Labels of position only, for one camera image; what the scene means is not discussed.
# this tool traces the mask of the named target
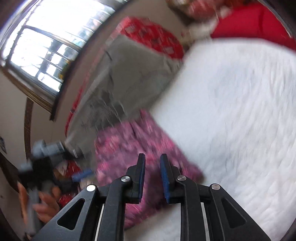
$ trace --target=window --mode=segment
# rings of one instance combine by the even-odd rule
[[[55,96],[88,39],[124,0],[38,0],[11,23],[1,57],[26,82]]]

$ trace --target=triangular cutout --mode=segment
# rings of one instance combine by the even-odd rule
[[[84,198],[80,198],[58,221],[57,224],[69,230],[73,230],[81,213]]]
[[[236,228],[246,223],[244,217],[235,209],[235,207],[226,199],[221,199],[225,214],[230,228]]]

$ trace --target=pink floral blanket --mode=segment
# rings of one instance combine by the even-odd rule
[[[140,204],[127,204],[125,229],[141,223],[166,205],[160,173],[160,155],[166,153],[180,172],[198,181],[202,173],[189,163],[180,149],[155,123],[150,114],[140,111],[140,118],[122,122],[98,133],[95,140],[97,179],[100,186],[125,175],[137,163],[139,153],[146,155],[143,198]]]

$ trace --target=pillow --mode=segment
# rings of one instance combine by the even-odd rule
[[[178,39],[148,18],[125,17],[118,24],[116,31],[171,58],[182,59],[184,56],[183,47]]]
[[[143,198],[140,204],[126,205],[125,229],[141,223],[166,205],[160,173],[162,153],[167,154],[170,162],[183,175],[194,181],[202,177],[199,168],[186,160],[180,149],[146,111],[140,111],[138,120],[123,122],[100,131],[95,149],[99,186],[124,176],[127,168],[137,163],[139,153],[146,155]]]

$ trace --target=red pillow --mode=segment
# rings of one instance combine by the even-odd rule
[[[261,38],[296,50],[296,41],[275,15],[261,3],[235,8],[233,13],[220,20],[212,38]]]

